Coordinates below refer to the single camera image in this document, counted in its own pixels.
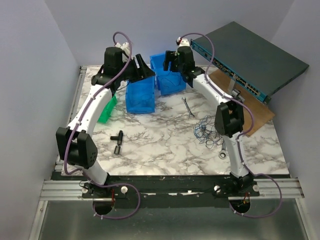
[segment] blue plastic bin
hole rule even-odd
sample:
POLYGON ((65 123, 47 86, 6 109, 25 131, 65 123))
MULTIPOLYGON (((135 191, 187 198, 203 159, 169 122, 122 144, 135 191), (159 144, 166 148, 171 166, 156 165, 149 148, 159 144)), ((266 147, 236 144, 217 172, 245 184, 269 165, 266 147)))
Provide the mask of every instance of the blue plastic bin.
POLYGON ((151 69, 155 72, 156 85, 161 95, 178 93, 186 89, 179 72, 164 71, 165 53, 150 56, 151 69))
POLYGON ((130 83, 125 92, 126 111, 131 114, 155 112, 155 78, 130 83))

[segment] gray wall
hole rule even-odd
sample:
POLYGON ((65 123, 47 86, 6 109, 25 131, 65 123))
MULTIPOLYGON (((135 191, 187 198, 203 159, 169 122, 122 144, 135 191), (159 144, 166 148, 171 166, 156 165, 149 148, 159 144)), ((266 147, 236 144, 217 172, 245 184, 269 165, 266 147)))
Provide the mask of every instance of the gray wall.
POLYGON ((295 0, 272 42, 310 65, 272 99, 290 173, 299 180, 320 238, 320 1, 295 0))
MULTIPOLYGON (((45 0, 81 65, 102 64, 115 31, 125 32, 134 53, 146 62, 150 55, 175 49, 175 40, 183 34, 206 34, 231 21, 271 40, 293 1, 45 0)), ((206 63, 200 56, 196 61, 206 63)))
POLYGON ((26 240, 79 74, 43 0, 0 7, 0 239, 26 240))

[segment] marble table surface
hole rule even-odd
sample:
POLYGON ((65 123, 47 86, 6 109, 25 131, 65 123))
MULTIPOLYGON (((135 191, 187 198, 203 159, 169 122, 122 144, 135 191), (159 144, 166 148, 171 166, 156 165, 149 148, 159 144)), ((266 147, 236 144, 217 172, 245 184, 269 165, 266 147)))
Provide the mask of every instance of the marble table surface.
MULTIPOLYGON (((91 77, 99 66, 89 66, 77 110, 88 96, 91 77)), ((97 160, 111 175, 224 175, 230 173, 229 157, 219 158, 221 146, 208 149, 194 135, 195 124, 206 115, 214 116, 212 106, 191 88, 160 96, 155 91, 155 113, 130 114, 126 111, 126 88, 117 91, 118 103, 106 124, 97 123, 92 139, 98 148, 97 160), (189 118, 185 97, 195 115, 189 118), (114 154, 110 136, 124 133, 120 155, 114 154)), ((254 173, 288 174, 273 122, 265 124, 251 137, 243 139, 246 162, 254 173)))

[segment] metal wrench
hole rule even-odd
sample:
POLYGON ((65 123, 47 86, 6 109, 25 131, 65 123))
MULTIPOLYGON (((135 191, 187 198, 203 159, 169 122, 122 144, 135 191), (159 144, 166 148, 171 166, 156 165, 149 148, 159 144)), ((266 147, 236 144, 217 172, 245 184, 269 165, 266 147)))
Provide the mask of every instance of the metal wrench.
POLYGON ((186 109, 188 110, 189 118, 195 118, 195 115, 191 112, 191 110, 190 110, 190 108, 188 106, 187 99, 185 97, 182 97, 181 99, 184 102, 184 105, 185 105, 186 109))
POLYGON ((226 159, 226 157, 227 157, 226 149, 227 149, 226 143, 225 143, 225 140, 223 140, 222 148, 221 148, 221 151, 219 152, 219 158, 226 159))

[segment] blue wire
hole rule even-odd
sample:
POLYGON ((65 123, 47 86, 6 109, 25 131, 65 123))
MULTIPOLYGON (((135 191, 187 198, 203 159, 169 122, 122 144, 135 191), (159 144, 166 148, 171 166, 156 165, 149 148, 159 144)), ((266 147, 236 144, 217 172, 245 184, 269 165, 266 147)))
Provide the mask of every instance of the blue wire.
POLYGON ((212 149, 214 145, 220 146, 224 141, 216 130, 214 116, 210 115, 205 116, 194 126, 193 134, 199 143, 205 144, 208 149, 212 149))

